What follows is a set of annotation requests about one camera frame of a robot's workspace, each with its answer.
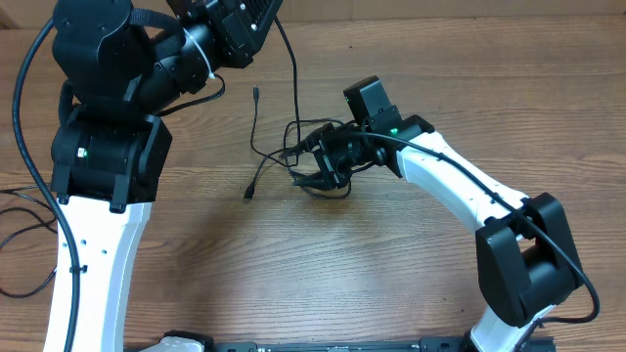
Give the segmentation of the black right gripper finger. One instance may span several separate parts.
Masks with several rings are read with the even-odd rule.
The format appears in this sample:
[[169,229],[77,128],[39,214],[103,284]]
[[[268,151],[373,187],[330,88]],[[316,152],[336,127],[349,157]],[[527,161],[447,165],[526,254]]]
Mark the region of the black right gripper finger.
[[313,174],[295,172],[293,184],[298,187],[307,187],[319,191],[329,191],[333,188],[333,182],[324,176],[321,171]]
[[319,145],[319,141],[322,139],[324,134],[334,131],[335,127],[332,124],[324,124],[322,127],[312,131],[306,138],[298,142],[295,146],[285,148],[281,153],[281,157],[311,153],[313,149]]

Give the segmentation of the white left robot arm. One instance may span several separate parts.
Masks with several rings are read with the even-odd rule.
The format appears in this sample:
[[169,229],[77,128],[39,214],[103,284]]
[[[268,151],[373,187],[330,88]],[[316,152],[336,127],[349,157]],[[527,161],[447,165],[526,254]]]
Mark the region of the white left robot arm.
[[138,244],[172,142],[164,117],[222,67],[248,66],[280,2],[59,2],[53,55],[66,75],[51,148],[59,220],[44,347],[119,351]]

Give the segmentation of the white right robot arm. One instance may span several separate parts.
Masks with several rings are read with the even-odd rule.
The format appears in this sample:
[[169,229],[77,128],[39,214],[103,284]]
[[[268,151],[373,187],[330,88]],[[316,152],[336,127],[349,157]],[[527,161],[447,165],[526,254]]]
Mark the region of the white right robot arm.
[[311,153],[318,172],[297,186],[343,188],[353,174],[385,166],[443,204],[474,235],[478,284],[487,308],[464,336],[423,340],[422,350],[553,351],[532,333],[583,282],[564,209],[553,196],[509,188],[456,153],[417,115],[404,118],[377,76],[343,92],[353,121],[327,123],[283,152]]

